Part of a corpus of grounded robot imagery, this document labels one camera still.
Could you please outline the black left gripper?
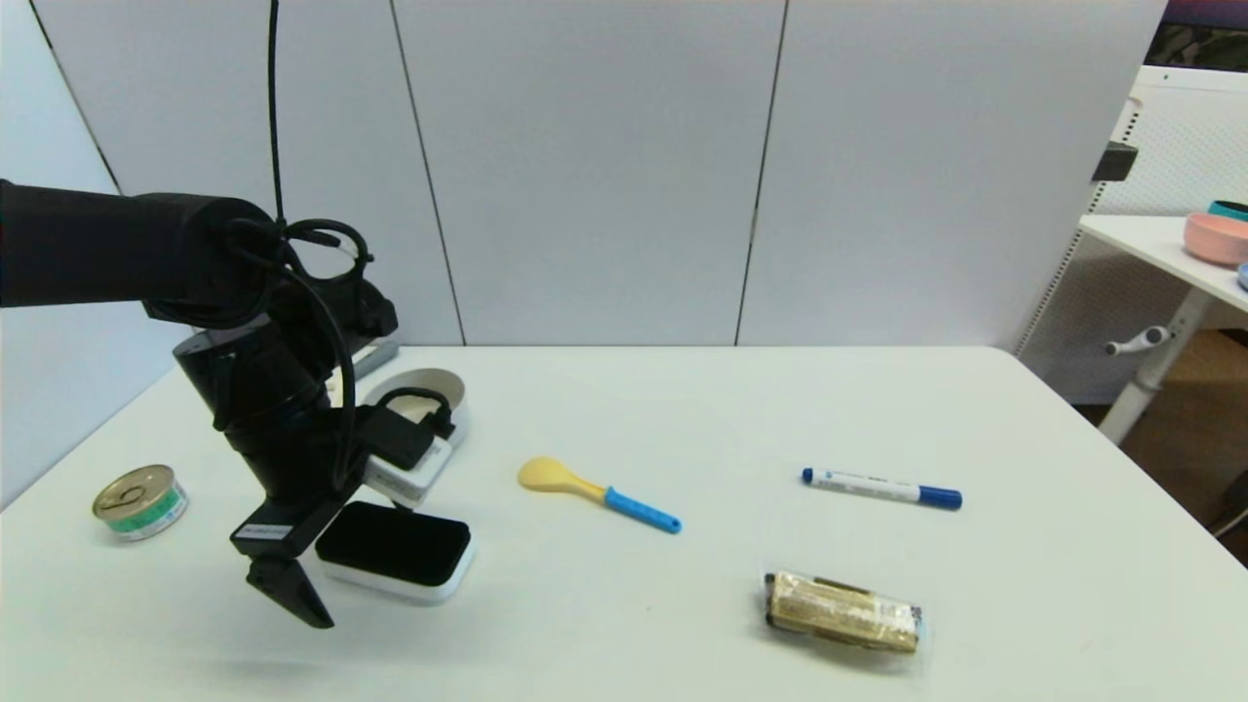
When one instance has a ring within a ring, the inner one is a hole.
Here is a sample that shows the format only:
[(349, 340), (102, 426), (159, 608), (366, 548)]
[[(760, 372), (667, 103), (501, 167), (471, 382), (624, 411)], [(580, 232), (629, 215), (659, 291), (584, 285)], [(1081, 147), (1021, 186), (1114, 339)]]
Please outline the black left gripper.
[(258, 423), (232, 425), (223, 437), (265, 488), (265, 501), (230, 540), (250, 556), (247, 582), (312, 628), (334, 621), (298, 557), (362, 483), (363, 451), (349, 448), (339, 476), (343, 410), (329, 406), (267, 413)]

